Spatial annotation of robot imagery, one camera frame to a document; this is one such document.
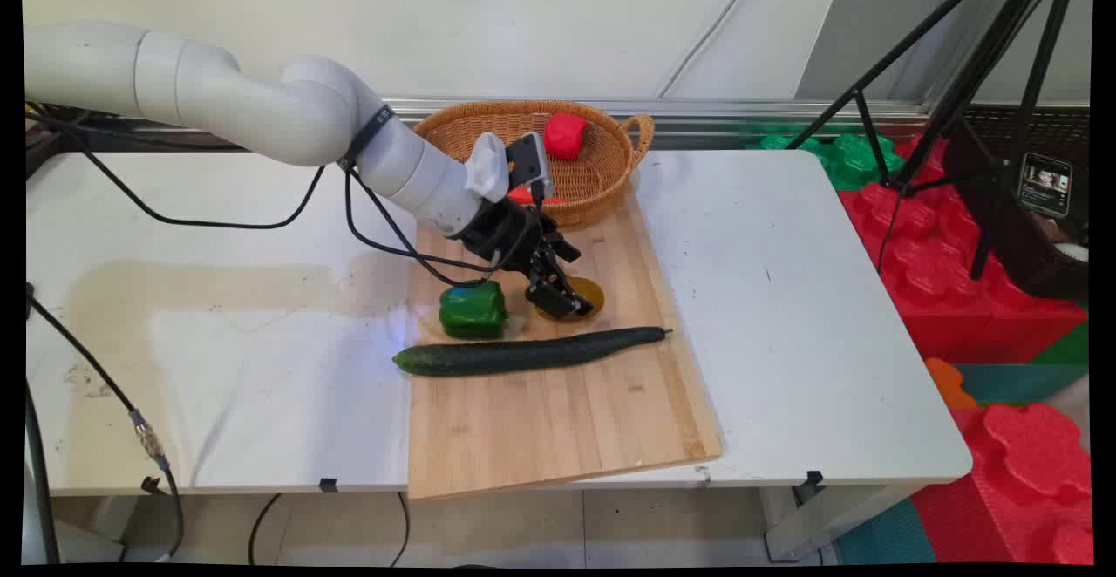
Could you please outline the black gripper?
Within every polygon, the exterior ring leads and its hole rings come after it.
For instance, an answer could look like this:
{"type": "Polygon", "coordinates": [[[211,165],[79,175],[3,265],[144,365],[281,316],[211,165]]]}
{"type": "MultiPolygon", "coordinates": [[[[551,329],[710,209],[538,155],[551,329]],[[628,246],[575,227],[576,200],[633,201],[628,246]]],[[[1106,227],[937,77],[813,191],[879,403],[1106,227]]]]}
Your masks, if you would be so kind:
{"type": "Polygon", "coordinates": [[[587,276],[566,275],[561,266],[561,261],[577,261],[583,252],[566,240],[551,217],[533,205],[512,200],[485,202],[453,238],[501,270],[527,276],[527,302],[555,319],[588,316],[596,308],[596,282],[587,276]]]}

